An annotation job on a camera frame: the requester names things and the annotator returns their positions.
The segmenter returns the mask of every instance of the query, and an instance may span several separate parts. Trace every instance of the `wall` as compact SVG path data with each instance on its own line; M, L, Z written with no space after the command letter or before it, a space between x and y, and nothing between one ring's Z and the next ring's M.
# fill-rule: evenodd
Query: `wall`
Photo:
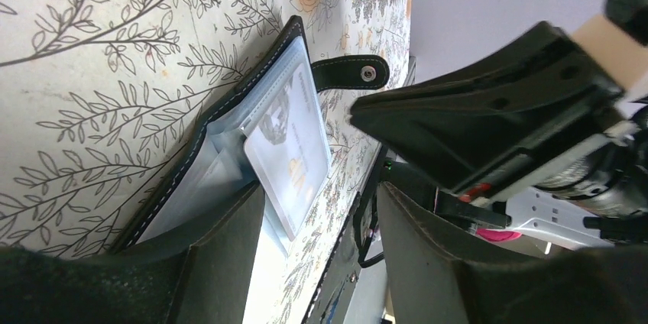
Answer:
M416 81L462 68L498 50L538 21L571 32L604 0L413 0L411 55Z
M383 251L382 241L371 244L368 257ZM373 267L360 271L358 284L353 291L351 303L345 315L344 324L375 324L381 321L387 294L387 267L381 261Z

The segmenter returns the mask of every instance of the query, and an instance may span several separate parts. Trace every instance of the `white stitching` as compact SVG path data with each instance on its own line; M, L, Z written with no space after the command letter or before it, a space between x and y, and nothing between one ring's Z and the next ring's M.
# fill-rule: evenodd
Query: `white stitching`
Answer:
M281 42L280 47L282 47L283 45L285 45L286 41L288 41L288 39L290 39L290 34L293 32L293 30L294 30L295 28L298 28L299 31L300 31L300 33L301 33L301 36L303 36L303 31L302 31L301 26L299 26L298 24L296 24L296 25L294 25L294 26L292 26L292 27L290 28L290 30L288 31L288 34L287 34L286 38L283 39L283 41ZM239 97L243 92L247 91L247 89L248 89L250 86L252 86L253 84L255 84L255 83L258 81L258 79L259 79L260 76L262 76L263 74L265 74L266 69L274 63L274 61L275 61L275 59L277 58L277 55L279 54L280 51L282 51L282 50L277 50L277 51L274 52L273 56L270 58L270 60L267 62L267 64L263 67L263 69L261 69L261 71L259 71L259 73L254 77L253 80L249 81L249 83L245 86L245 88L241 89L241 90L238 91L236 94L234 94L234 95L233 95L229 100L227 100L227 102L225 102L225 104L223 104L220 108L218 108L215 112L213 112L211 116L209 116L209 118L207 119L207 121L205 122L205 124L204 124L204 125L202 126L202 128L200 129L199 134L202 134L202 133L205 131L205 128L207 127L208 123L212 122L212 121L214 120L214 117L216 117L217 115L219 115L220 111L221 111L224 107L226 107L226 106L227 106L231 101L233 101L234 99L238 98L238 97ZM384 70L384 73L385 73L385 76L384 76L385 78L383 79L383 81L381 81L380 83L374 84L374 85L367 85L367 86L335 86L335 85L333 85L333 86L329 86L329 87L321 88L321 89L319 89L319 91L320 91L320 92L321 92L321 91L326 91L327 89L378 89L378 88L384 86L384 84L388 81L387 74L388 74L388 72L389 72L389 69L386 68L386 66L384 65L383 62L381 62L380 60L376 60L376 59L347 59L347 60L336 60L336 61L332 61L332 62L330 62L330 63L321 63L321 64L318 64L318 65L316 65L316 66L313 66L311 70L314 70L314 69L319 68L319 67L321 67L321 66L328 66L328 65L332 65L332 64L339 64L339 63L345 63L345 62L358 62L358 61L365 62L365 63L366 63L366 62L377 62L378 64L380 64L380 65L382 66L383 70ZM151 211L151 213L149 213L149 215L146 217L146 219L145 219L143 222L141 222L141 224L139 225L139 227L134 231L133 237L132 237L131 240L129 240L128 243L126 244L126 248L129 247L129 246L131 246L131 245L133 245L133 243L135 242L136 238L137 238L137 237L138 237L138 236L143 232L143 229L146 228L146 226L148 225L149 221L150 221L150 220L151 220L151 219L152 219L152 218L157 214L157 210L162 206L162 203L164 203L164 202L167 201L167 199L169 198L169 195L170 195L171 192L173 192L173 190L175 189L175 187L176 187L176 183L178 183L178 180L177 180L178 177L179 177L180 174L184 171L184 169L185 169L185 167L187 166L187 164L191 161L191 158L193 157L193 154L196 153L196 148L198 147L199 144L201 144L201 142L197 141L197 142L193 145L193 148L191 149L191 152L190 152L188 158L186 159L185 163L183 164L183 166L180 168L179 172L176 174L176 176L175 176L175 177L173 178L173 180L171 181L171 185L170 185L169 189L168 189L167 192L164 194L164 196L163 196L160 200L157 201L157 203L156 203L156 205L155 205L153 211Z

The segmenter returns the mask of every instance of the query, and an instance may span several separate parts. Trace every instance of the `black leather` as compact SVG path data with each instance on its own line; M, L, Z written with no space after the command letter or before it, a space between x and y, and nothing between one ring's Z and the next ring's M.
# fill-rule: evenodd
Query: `black leather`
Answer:
M183 154L173 169L164 177L155 191L135 214L129 225L112 244L111 252L118 252L135 244L141 233L151 223L153 217L176 189L184 175L195 160L200 145L206 134L206 126L232 110L259 83L263 75L272 67L274 61L286 50L296 37L304 37L302 19L293 16L274 41L264 58L245 75L244 79L227 92L219 101L198 118L191 138ZM370 66L375 71L375 78L366 82L362 76L363 68ZM313 78L318 92L327 89L380 89L389 80L387 62L375 55L357 55L321 60L311 65Z
M622 95L569 36L541 22L477 63L363 96L349 112L352 125L441 191L460 196L488 183L484 196L502 201L508 195L498 193L507 186L521 177L546 179L554 172L541 167L572 145L597 138L599 110ZM595 146L582 145L578 152L589 153L590 147Z
M465 233L390 183L379 185L377 197L400 324L625 324L648 318L645 246L535 259Z
M0 249L2 322L242 322L264 205L251 183L120 254L65 261Z

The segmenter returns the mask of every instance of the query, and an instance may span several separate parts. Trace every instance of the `id card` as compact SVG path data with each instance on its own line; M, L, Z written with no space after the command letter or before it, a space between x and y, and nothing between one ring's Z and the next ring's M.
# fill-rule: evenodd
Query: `id card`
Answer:
M245 132L245 154L292 241L326 180L331 160L306 64L296 67L257 126Z

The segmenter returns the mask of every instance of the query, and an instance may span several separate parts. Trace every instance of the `pink object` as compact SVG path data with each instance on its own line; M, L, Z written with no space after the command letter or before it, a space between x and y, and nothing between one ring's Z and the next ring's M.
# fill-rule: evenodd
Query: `pink object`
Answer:
M511 241L522 236L522 234L515 231L498 231L498 230L489 230L487 228L478 228L477 235L481 236L482 238L490 242Z

